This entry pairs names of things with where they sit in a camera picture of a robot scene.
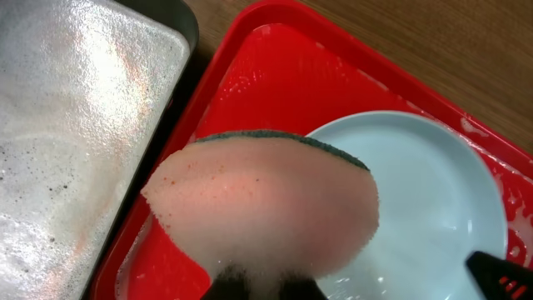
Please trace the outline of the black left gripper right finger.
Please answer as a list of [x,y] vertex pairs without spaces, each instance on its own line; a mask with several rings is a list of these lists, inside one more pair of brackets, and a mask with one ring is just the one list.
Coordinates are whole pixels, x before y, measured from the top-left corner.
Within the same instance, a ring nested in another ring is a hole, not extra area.
[[313,277],[300,274],[286,275],[278,293],[280,300],[327,300]]

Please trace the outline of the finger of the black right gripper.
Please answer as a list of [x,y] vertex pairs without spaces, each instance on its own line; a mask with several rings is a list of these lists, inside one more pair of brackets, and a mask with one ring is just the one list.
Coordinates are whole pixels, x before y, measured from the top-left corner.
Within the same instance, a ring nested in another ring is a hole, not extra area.
[[466,267],[486,300],[532,300],[532,271],[514,262],[475,251]]

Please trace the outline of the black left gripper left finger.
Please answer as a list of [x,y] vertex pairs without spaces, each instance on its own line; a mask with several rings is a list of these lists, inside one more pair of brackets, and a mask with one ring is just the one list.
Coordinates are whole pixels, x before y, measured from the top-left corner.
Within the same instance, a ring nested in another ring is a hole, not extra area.
[[250,293],[246,271],[238,266],[228,266],[215,277],[201,300],[248,300]]

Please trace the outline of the pink green sponge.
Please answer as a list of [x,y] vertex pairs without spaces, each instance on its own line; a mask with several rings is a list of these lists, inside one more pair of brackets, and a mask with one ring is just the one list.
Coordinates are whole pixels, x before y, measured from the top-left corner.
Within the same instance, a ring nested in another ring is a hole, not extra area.
[[142,188],[170,239],[211,278],[320,278],[379,226],[376,182],[356,157],[311,137],[224,132],[164,159]]

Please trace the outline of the light blue plate top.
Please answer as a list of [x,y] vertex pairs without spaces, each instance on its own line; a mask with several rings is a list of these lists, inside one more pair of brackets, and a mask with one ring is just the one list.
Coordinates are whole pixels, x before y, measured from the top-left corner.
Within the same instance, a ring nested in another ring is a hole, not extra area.
[[392,111],[340,118],[311,136],[359,158],[380,198],[373,239],[319,282],[330,299],[481,298],[466,259],[506,255],[506,214],[489,168],[466,142],[425,117]]

